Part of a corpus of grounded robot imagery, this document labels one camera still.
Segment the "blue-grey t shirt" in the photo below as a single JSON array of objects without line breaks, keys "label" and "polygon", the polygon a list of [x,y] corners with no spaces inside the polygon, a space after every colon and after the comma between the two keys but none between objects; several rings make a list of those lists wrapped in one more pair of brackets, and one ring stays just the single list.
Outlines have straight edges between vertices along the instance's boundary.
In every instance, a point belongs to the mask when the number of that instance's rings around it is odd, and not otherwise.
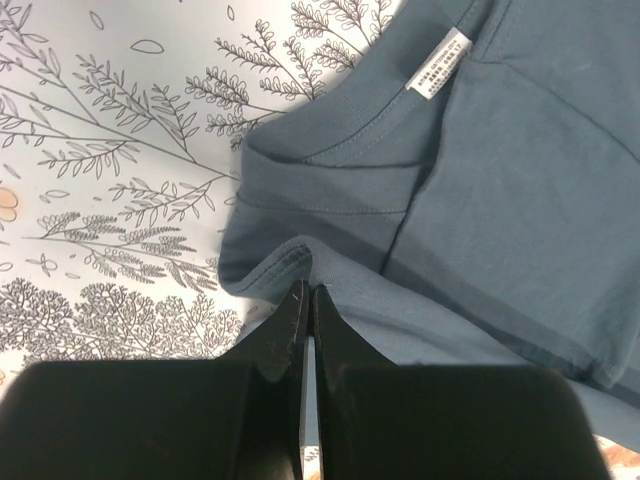
[{"label": "blue-grey t shirt", "polygon": [[[405,84],[451,28],[470,52]],[[250,132],[230,294],[325,286],[399,364],[533,364],[639,446],[639,5],[407,1],[324,96]]]}]

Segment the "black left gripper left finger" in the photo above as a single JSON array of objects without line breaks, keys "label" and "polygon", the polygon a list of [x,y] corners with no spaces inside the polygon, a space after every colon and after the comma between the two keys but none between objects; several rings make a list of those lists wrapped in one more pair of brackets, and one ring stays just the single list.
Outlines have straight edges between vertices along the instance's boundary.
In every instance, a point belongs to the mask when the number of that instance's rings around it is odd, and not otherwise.
[{"label": "black left gripper left finger", "polygon": [[42,362],[1,404],[5,479],[299,479],[309,286],[207,360]]}]

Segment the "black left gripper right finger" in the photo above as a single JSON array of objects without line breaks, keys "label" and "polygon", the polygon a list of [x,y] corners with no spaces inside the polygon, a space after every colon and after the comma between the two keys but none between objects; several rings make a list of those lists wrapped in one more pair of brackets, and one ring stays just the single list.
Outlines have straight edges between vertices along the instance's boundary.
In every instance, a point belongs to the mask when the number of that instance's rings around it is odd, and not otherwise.
[{"label": "black left gripper right finger", "polygon": [[312,300],[326,479],[605,479],[568,383],[525,366],[399,366]]}]

